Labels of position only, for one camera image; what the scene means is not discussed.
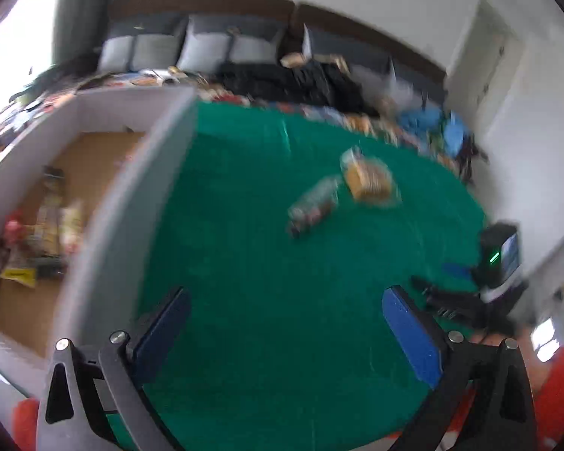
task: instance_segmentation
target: white wall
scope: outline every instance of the white wall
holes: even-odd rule
[[[359,18],[451,72],[479,0],[303,0]],[[525,46],[503,106],[478,140],[491,157],[476,196],[520,222],[525,272],[564,236],[564,14],[554,0],[487,0]]]

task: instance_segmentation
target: green tablecloth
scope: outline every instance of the green tablecloth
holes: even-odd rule
[[[288,207],[359,144],[402,205],[354,204],[293,241]],[[197,137],[152,250],[139,313],[170,288],[190,322],[146,388],[190,451],[341,450],[405,424],[427,392],[380,309],[389,285],[472,264],[484,215],[459,181],[410,150],[273,110],[201,104]]]

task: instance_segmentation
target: gray curtain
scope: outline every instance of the gray curtain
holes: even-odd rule
[[[110,0],[57,0],[53,64],[70,61],[100,45]]]

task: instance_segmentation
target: brown wooden headboard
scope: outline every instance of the brown wooden headboard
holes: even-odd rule
[[[388,34],[346,15],[308,3],[295,3],[292,0],[113,0],[109,7],[109,16],[118,20],[165,11],[256,15],[286,22],[289,31],[287,39],[283,42],[284,52],[301,50],[303,25],[307,24],[380,47],[434,83],[442,85],[445,79],[444,69]]]

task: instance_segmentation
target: metal screw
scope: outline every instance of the metal screw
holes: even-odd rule
[[[518,343],[511,337],[508,337],[505,343],[506,343],[506,348],[508,349],[518,349]]]
[[[109,337],[109,339],[111,341],[111,344],[119,344],[127,339],[127,334],[124,331],[115,331],[111,334],[111,337]]]
[[[57,351],[62,351],[63,349],[66,349],[68,346],[69,346],[69,339],[59,339],[56,342]]]
[[[462,333],[459,333],[458,331],[451,331],[449,333],[449,340],[452,343],[462,343],[464,342],[464,335]]]

